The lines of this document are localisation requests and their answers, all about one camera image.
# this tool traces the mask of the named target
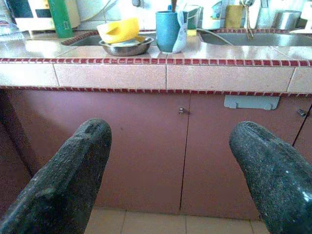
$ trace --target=beige tiled floor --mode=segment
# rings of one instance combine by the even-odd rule
[[[258,221],[94,208],[85,234],[269,234]]]

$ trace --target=metal bowl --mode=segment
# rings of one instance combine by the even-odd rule
[[[103,46],[104,50],[113,56],[133,56],[144,54],[151,46],[153,38],[145,37],[145,40],[138,44],[132,46],[114,46],[113,44],[107,44],[102,40],[99,42]]]

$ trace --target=cabinet door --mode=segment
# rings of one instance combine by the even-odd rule
[[[224,96],[191,97],[181,211],[192,215],[257,219],[243,173],[231,153],[229,136],[241,121],[254,121],[292,144],[303,122],[296,111],[307,98],[283,97],[274,111],[229,109]]]
[[[99,206],[178,213],[187,134],[189,95],[8,92],[42,167],[84,121],[102,118],[113,143]]]
[[[312,164],[312,110],[302,126],[294,147]]]
[[[0,123],[0,217],[29,181],[30,175],[4,126]]]

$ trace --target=stainless steel sink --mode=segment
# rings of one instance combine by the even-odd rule
[[[256,33],[252,40],[248,40],[244,33],[220,33],[218,35],[233,45],[312,46],[312,39],[304,35]],[[211,34],[201,33],[201,37],[205,43],[226,45],[224,41]]]
[[[142,36],[146,36],[146,37],[151,37],[154,38],[154,41],[152,42],[151,45],[156,45],[156,35],[155,34],[144,34]],[[70,46],[90,46],[90,45],[99,45],[99,42],[101,41],[101,37],[99,35],[95,35],[95,36],[89,36],[87,38],[81,39],[73,44],[71,44]]]

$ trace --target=kitchen counter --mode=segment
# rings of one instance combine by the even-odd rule
[[[0,47],[0,88],[131,93],[312,95],[312,47],[224,46],[188,37],[178,54],[151,46],[117,58],[100,46],[39,34]]]

